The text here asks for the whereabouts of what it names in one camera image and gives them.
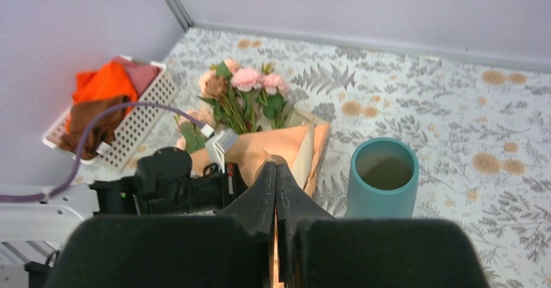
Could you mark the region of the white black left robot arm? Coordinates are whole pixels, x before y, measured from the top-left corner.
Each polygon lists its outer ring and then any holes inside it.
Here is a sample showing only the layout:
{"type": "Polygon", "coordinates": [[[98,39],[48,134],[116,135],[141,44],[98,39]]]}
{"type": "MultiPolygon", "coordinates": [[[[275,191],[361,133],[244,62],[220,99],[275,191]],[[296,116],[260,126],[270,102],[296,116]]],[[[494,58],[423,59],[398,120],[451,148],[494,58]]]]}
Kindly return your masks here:
{"type": "Polygon", "coordinates": [[[49,202],[2,203],[1,242],[62,242],[97,215],[215,213],[247,187],[235,163],[210,163],[195,174],[187,152],[163,148],[138,160],[132,176],[76,185],[49,202]]]}

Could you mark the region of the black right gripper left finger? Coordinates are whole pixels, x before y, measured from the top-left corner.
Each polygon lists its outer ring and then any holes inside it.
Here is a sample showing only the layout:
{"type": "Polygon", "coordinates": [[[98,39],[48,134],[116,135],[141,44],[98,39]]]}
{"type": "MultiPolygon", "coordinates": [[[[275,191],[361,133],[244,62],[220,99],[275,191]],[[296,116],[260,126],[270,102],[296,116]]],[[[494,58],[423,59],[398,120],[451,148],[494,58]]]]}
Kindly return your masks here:
{"type": "Polygon", "coordinates": [[[220,214],[233,219],[231,287],[272,287],[276,163],[266,161],[254,184],[220,214]]]}

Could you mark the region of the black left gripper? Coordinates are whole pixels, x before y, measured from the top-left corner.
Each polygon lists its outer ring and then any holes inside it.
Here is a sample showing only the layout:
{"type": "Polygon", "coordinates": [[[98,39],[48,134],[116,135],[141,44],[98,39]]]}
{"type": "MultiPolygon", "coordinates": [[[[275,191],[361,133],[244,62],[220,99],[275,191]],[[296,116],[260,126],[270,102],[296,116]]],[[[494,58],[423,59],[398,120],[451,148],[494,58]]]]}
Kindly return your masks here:
{"type": "Polygon", "coordinates": [[[99,215],[183,215],[217,212],[248,188],[238,165],[210,163],[192,174],[191,156],[163,148],[138,160],[133,176],[95,181],[99,215]]]}

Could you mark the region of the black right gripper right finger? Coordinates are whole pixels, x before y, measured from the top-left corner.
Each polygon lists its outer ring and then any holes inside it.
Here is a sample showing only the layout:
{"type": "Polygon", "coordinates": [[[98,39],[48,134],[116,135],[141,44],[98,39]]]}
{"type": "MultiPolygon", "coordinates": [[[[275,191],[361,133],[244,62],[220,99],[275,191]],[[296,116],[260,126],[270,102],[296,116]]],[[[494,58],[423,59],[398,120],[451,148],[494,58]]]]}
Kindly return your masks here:
{"type": "Polygon", "coordinates": [[[293,238],[298,223],[303,219],[331,218],[296,182],[288,164],[276,166],[275,222],[279,281],[285,287],[294,287],[292,271],[293,238]]]}

